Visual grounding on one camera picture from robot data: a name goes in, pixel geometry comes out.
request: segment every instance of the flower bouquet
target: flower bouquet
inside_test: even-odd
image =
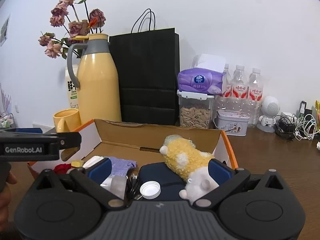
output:
[[[51,58],[56,58],[61,55],[64,59],[66,59],[68,49],[72,44],[83,43],[83,41],[73,40],[73,37],[76,37],[77,35],[87,35],[89,32],[94,33],[94,30],[96,33],[98,33],[98,31],[100,33],[102,32],[101,27],[103,27],[106,20],[103,12],[99,9],[94,9],[89,14],[86,1],[87,0],[81,0],[78,3],[76,3],[75,0],[59,0],[57,5],[51,10],[51,26],[63,26],[66,29],[69,37],[57,39],[54,33],[47,32],[43,34],[41,32],[42,36],[39,38],[38,41],[41,46],[47,47],[47,49],[44,51],[44,53],[47,56]],[[74,3],[84,4],[88,19],[84,19],[81,21],[79,20]],[[69,12],[67,11],[69,6],[73,9],[76,21],[71,21],[69,18]],[[65,18],[67,18],[68,20],[68,28],[65,24]],[[73,51],[73,53],[76,54],[78,58],[80,58],[82,55],[82,50]]]

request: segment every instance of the wall picture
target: wall picture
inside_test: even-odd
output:
[[[2,46],[4,44],[4,42],[6,41],[6,39],[8,38],[9,19],[10,19],[10,15],[8,16],[8,18],[5,20],[4,24],[1,27],[0,46]]]

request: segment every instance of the stuffed animal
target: stuffed animal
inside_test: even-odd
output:
[[[166,165],[187,182],[179,196],[188,199],[191,205],[219,186],[208,171],[208,163],[214,158],[213,155],[197,150],[192,141],[180,135],[169,135],[160,153]]]

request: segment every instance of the shopping bag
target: shopping bag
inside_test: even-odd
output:
[[[122,121],[174,125],[180,71],[175,29],[122,34],[109,41],[119,76]]]

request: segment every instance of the yellow thermos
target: yellow thermos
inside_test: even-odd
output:
[[[76,36],[68,50],[68,72],[76,87],[81,123],[93,118],[121,122],[118,72],[109,51],[108,35]],[[74,49],[83,49],[78,72],[72,69]]]

